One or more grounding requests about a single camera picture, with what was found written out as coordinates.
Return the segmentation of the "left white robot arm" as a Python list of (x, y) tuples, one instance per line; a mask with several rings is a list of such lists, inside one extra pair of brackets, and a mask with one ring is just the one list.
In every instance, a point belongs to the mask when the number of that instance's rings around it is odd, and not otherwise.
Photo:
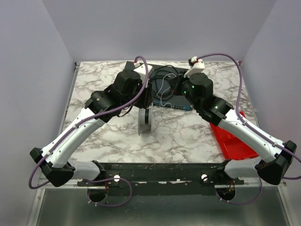
[(71, 161), (71, 155), (97, 129), (128, 106), (150, 106), (149, 74), (136, 68), (118, 73), (115, 81), (105, 90), (94, 91), (85, 102), (76, 119), (54, 141), (43, 148), (33, 148), (30, 156), (41, 168), (48, 182), (55, 187), (70, 179), (95, 180), (103, 167), (97, 161)]

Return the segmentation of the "grey cable spool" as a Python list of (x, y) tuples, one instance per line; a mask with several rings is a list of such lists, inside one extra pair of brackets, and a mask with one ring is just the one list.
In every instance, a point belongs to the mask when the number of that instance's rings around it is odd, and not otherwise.
[(138, 135), (149, 134), (153, 130), (153, 103), (147, 109), (138, 110)]

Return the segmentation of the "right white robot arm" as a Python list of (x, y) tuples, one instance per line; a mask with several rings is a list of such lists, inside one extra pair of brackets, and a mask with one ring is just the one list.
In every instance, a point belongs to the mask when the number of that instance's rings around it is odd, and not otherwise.
[(228, 162), (224, 172), (230, 178), (258, 176), (271, 185), (280, 184), (296, 152), (293, 141), (274, 138), (246, 120), (233, 105), (213, 94), (213, 81), (204, 73), (179, 76), (173, 93), (184, 96), (203, 120), (236, 136), (260, 156), (255, 165), (243, 163), (235, 167)]

